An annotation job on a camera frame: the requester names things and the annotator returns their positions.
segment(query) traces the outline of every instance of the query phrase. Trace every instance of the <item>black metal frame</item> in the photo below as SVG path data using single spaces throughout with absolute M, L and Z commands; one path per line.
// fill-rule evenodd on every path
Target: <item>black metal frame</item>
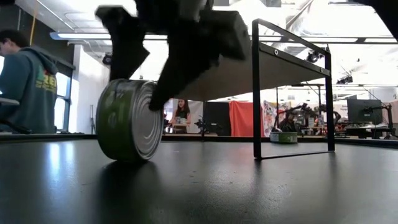
M 325 56 L 325 69 L 320 69 L 317 72 L 320 72 L 325 77 L 325 88 L 326 88 L 326 118 L 328 121 L 333 121 L 333 94 L 332 94 L 332 80 L 331 80 L 331 54 L 329 49 L 321 49 L 316 45 L 270 23 L 264 21 L 262 19 L 255 19 L 252 22 L 252 93 L 253 93 L 253 155 L 256 159 L 275 159 L 281 157 L 291 157 L 291 156 L 304 156 L 304 155 L 312 155 L 312 154 L 321 154 L 321 153 L 329 153 L 335 151 L 335 128 L 333 127 L 332 122 L 327 123 L 327 151 L 318 151 L 318 152 L 304 152 L 298 154 L 287 154 L 282 156 L 271 156 L 271 157 L 262 157 L 261 150 L 261 99 L 260 99 L 260 61 L 259 61 L 259 52 L 264 52 L 275 57 L 279 57 L 282 60 L 286 60 L 296 65 L 300 65 L 309 70 L 318 69 L 317 66 L 311 64 L 310 62 L 306 62 L 303 60 L 297 61 L 292 55 L 289 54 L 274 54 L 275 48 L 270 47 L 265 44 L 261 44 L 259 41 L 259 25 L 265 26 L 268 29 L 278 32 L 279 34 L 291 39 L 297 43 L 304 45 L 322 55 Z

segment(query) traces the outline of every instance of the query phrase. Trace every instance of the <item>red curtain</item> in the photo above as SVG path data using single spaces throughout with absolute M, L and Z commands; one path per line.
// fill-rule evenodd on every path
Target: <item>red curtain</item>
M 253 137 L 253 103 L 229 102 L 229 119 L 231 120 L 232 137 Z M 264 137 L 262 116 L 261 137 Z

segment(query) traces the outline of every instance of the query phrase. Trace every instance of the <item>blue hoodie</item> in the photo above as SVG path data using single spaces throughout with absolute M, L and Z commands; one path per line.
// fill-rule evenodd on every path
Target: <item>blue hoodie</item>
M 57 72 L 52 59 L 31 47 L 6 55 L 0 75 L 0 97 L 17 100 L 20 105 L 0 106 L 0 119 L 31 129 L 33 134 L 53 134 Z

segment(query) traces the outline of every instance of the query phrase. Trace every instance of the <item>shelf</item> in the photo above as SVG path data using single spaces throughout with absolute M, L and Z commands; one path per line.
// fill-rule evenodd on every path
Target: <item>shelf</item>
M 260 44 L 260 89 L 324 78 L 330 71 L 266 44 Z M 213 67 L 189 84 L 176 98 L 208 101 L 252 92 L 252 58 L 246 61 L 220 58 Z

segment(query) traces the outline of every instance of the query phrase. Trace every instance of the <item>black table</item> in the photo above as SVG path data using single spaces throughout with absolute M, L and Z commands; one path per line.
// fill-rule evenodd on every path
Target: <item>black table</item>
M 264 156 L 326 144 L 263 144 Z M 398 152 L 256 162 L 252 144 L 162 143 L 142 167 L 95 140 L 0 145 L 1 223 L 396 223 Z
M 360 139 L 373 138 L 380 139 L 382 133 L 389 133 L 391 130 L 385 128 L 346 128 L 346 133 L 349 136 L 358 136 Z

